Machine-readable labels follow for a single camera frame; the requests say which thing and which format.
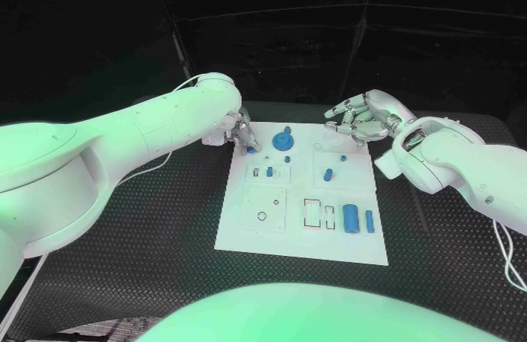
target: white board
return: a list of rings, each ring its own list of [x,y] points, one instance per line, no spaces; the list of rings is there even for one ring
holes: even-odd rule
[[[263,151],[245,156],[234,151],[215,249],[388,266],[368,146],[359,148],[349,136],[323,125],[252,122],[251,126]],[[287,126],[294,147],[281,152],[273,138]],[[324,181],[327,168],[335,171],[330,181]],[[345,231],[346,204],[359,207],[359,233]],[[373,233],[366,210],[373,214]]]

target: blue disc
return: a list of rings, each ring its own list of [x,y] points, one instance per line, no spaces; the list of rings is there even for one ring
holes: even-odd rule
[[[294,137],[288,133],[280,133],[273,138],[273,146],[284,151],[294,147]]]

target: robotic hand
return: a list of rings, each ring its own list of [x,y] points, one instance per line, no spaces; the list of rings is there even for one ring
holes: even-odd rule
[[[427,193],[453,186],[471,207],[527,235],[527,152],[509,145],[486,145],[460,121],[418,117],[383,91],[360,94],[329,110],[345,113],[342,124],[326,128],[352,135],[359,145],[388,136],[392,149],[375,161],[388,178],[401,174]]]
[[[261,150],[224,74],[195,87],[74,124],[0,127],[0,297],[24,258],[71,243],[93,226],[126,174],[199,139]]]

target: black textured mat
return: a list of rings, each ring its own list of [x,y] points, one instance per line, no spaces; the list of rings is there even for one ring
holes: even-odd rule
[[[264,102],[245,106],[257,121],[296,123],[323,123],[329,109]],[[487,142],[515,144],[499,119],[467,113],[447,116]],[[373,158],[389,145],[391,139],[371,144]],[[453,189],[432,196],[402,177],[389,181],[376,172],[389,267],[216,251],[232,150],[231,144],[211,147],[198,142],[173,153],[162,169],[119,187],[91,230],[49,255],[12,338],[130,316],[165,317],[234,287],[301,282],[392,296],[509,340],[527,340],[527,295],[507,283],[491,220]],[[513,238],[516,268],[526,274],[526,237],[513,232]]]

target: blue block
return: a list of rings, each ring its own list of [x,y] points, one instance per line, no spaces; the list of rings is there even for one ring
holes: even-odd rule
[[[333,176],[333,169],[327,168],[326,174],[324,174],[324,181],[326,182],[332,181],[332,176]]]
[[[343,206],[345,213],[345,231],[347,233],[359,233],[359,208],[358,205],[349,204]]]
[[[369,233],[375,233],[376,229],[373,228],[373,214],[372,210],[366,210],[366,228]]]

